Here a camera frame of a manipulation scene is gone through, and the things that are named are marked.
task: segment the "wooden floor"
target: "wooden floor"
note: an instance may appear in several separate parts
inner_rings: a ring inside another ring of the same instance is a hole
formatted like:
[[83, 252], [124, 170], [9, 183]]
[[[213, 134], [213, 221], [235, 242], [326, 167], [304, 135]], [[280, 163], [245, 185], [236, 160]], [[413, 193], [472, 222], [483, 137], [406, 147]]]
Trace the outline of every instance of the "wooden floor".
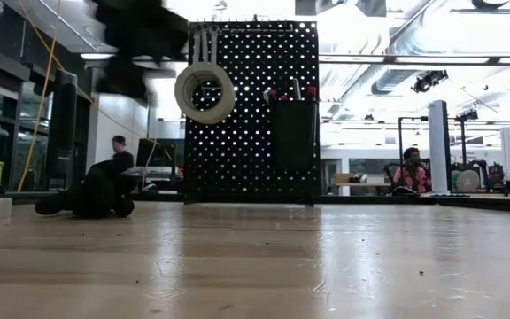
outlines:
[[510, 318], [510, 214], [140, 203], [0, 223], [0, 318]]

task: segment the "computer monitor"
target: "computer monitor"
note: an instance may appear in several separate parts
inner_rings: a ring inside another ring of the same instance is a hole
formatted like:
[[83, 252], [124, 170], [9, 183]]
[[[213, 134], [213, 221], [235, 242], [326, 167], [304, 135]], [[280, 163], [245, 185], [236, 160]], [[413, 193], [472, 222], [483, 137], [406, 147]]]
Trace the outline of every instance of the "computer monitor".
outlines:
[[[173, 160], [175, 160], [175, 165], [177, 167], [184, 166], [183, 139], [157, 138], [156, 141], [157, 144], [154, 144], [151, 140], [146, 138], [139, 140], [136, 163], [138, 167], [171, 167], [173, 165]], [[176, 149], [176, 159], [173, 159], [173, 148]]]

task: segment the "white pillar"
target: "white pillar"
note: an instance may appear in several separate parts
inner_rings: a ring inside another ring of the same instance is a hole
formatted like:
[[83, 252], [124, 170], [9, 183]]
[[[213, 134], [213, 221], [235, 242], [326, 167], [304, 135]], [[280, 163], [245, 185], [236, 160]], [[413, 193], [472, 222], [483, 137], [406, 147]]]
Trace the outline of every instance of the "white pillar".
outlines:
[[450, 194], [450, 142], [445, 101], [429, 104], [430, 173], [435, 195]]
[[[342, 157], [342, 172], [341, 173], [350, 173], [350, 159], [346, 157]], [[342, 190], [342, 196], [350, 196], [350, 188], [349, 187], [340, 187]]]

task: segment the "floor stain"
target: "floor stain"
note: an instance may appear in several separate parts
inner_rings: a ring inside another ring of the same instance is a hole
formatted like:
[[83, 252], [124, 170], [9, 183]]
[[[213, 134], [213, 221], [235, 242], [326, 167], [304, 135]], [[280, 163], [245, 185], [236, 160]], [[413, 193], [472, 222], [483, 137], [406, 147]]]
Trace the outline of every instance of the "floor stain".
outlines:
[[220, 311], [226, 311], [226, 310], [228, 310], [228, 309], [232, 308], [233, 306], [234, 306], [234, 305], [226, 305], [226, 306], [224, 306], [224, 307], [221, 307], [221, 308], [220, 308]]

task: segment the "black speaker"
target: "black speaker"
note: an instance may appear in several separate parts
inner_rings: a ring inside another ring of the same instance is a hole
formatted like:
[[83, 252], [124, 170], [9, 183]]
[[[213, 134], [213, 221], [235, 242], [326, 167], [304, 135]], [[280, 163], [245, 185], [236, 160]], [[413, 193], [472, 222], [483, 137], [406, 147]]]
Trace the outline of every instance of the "black speaker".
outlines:
[[57, 70], [50, 112], [46, 178], [66, 179], [70, 186], [73, 170], [74, 128], [76, 125], [76, 75]]

